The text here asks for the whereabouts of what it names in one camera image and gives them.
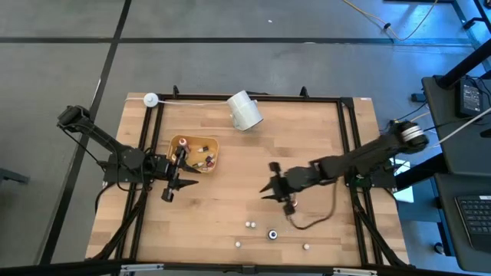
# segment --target wooden bowl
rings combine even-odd
[[[207,171],[201,170],[202,168],[196,168],[201,173],[212,172],[216,167],[216,162],[218,161],[218,141],[209,137],[175,135],[170,140],[169,150],[167,151],[167,158],[170,159],[170,157],[176,152],[176,148],[179,146],[179,140],[181,138],[186,139],[187,144],[191,149],[191,151],[189,152],[189,157],[186,160],[186,163],[190,166],[200,162],[205,163],[203,167],[206,166],[206,157],[213,153],[213,158],[215,159],[215,164],[213,165],[213,167],[209,168]],[[201,149],[204,146],[208,146],[208,151],[204,153],[199,153],[198,149]]]

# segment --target wooden tabletop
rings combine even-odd
[[[143,97],[129,94],[128,97]],[[186,103],[205,103],[189,101]],[[377,121],[370,98],[354,98],[362,143],[378,137]],[[160,196],[166,182],[156,181],[149,193],[138,251],[138,261],[192,262],[258,265],[344,265],[359,266],[353,209],[348,189],[340,178],[336,185],[314,186],[297,194],[293,219],[299,225],[329,213],[335,190],[332,218],[308,230],[290,226],[282,204],[260,199],[259,190],[272,173],[269,162],[277,161],[285,171],[322,156],[341,155],[342,143],[336,105],[333,103],[259,102],[264,120],[252,130],[233,128],[229,108],[224,105],[183,106],[166,104],[157,152],[165,154],[177,134],[211,136],[219,142],[216,168],[210,174],[182,172],[181,179],[199,184],[175,192],[172,203]],[[150,121],[150,145],[155,113]],[[137,146],[145,114],[140,101],[125,104],[117,139]],[[345,110],[350,130],[348,110]],[[354,148],[348,131],[351,149]],[[407,261],[407,253],[394,200],[382,189],[371,191],[377,228],[397,255]],[[87,257],[97,254],[120,226],[127,193],[117,187],[101,197]],[[255,229],[246,228],[255,222]],[[267,232],[275,229],[278,238],[269,241]],[[365,229],[368,257],[371,240]],[[127,236],[124,256],[129,255],[133,228]],[[308,243],[309,250],[302,249]]]

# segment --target white cable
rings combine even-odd
[[[124,101],[128,100],[141,100],[143,101],[143,98],[126,98]],[[179,102],[169,102],[166,100],[159,100],[159,103],[162,104],[176,104],[176,105],[193,105],[193,106],[205,106],[205,105],[217,105],[217,104],[226,104],[227,102],[222,102],[222,103],[179,103]]]
[[[352,8],[354,8],[355,10],[359,11],[360,13],[366,15],[366,16],[370,16],[372,18],[375,18],[377,19],[378,21],[382,22],[385,25],[387,25],[387,22],[385,22],[384,20],[382,20],[381,18],[375,16],[375,15],[372,15],[368,12],[365,12],[363,11],[362,9],[360,9],[359,7],[353,5],[351,2],[349,2],[348,0],[343,0],[344,3],[350,5]],[[437,5],[438,3],[438,0],[435,0],[435,2],[433,3],[433,5],[431,6],[430,10],[428,11],[428,13],[423,17],[423,19],[421,20],[421,22],[417,25],[417,27],[414,29],[413,32],[411,32],[406,38],[399,38],[399,36],[397,36],[397,34],[395,33],[395,31],[392,29],[391,26],[389,26],[389,31],[392,32],[392,34],[394,35],[394,37],[398,40],[398,41],[405,41],[407,40],[408,38],[410,38],[411,36],[414,35],[414,33],[417,31],[418,28],[420,28],[420,26],[423,24],[424,20],[428,17],[428,15],[430,15],[431,11],[433,10],[433,8],[435,8],[435,5]]]
[[[469,126],[471,123],[474,123],[476,120],[478,120],[480,117],[488,114],[488,112],[491,111],[491,107],[488,108],[486,111],[482,112],[481,114],[477,115],[476,117],[474,117],[472,120],[470,120],[469,122],[463,124],[461,127],[459,127],[458,129],[454,130],[451,134],[445,136],[445,138],[441,139],[440,141],[438,141],[438,143],[434,144],[431,146],[431,148],[434,148],[438,145],[440,145],[441,143],[447,141],[450,137],[452,137],[453,135],[455,135],[456,133],[458,133],[459,131],[461,131],[464,127],[467,127]]]
[[[421,115],[419,115],[419,116],[414,117],[412,120],[410,120],[410,122],[414,122],[415,120],[418,120],[418,119],[420,119],[421,117],[425,117],[425,116],[426,116],[426,115],[428,115],[428,114],[430,114],[430,111],[428,111],[428,112],[426,112],[426,113],[423,113],[423,114],[421,114]]]

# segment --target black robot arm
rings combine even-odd
[[[273,194],[263,198],[285,202],[285,214],[291,215],[295,212],[290,198],[292,193],[315,185],[332,184],[345,173],[359,178],[380,171],[392,174],[392,168],[386,166],[391,157],[398,153],[420,152],[427,144],[427,137],[416,123],[396,123],[388,133],[347,154],[312,160],[308,167],[293,167],[283,176],[279,164],[270,163],[270,170],[275,175],[261,192],[272,189]]]

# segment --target white cup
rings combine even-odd
[[[247,130],[262,121],[257,102],[251,100],[244,90],[231,96],[227,100],[227,104],[232,110],[230,116],[233,120],[233,126],[237,130]]]

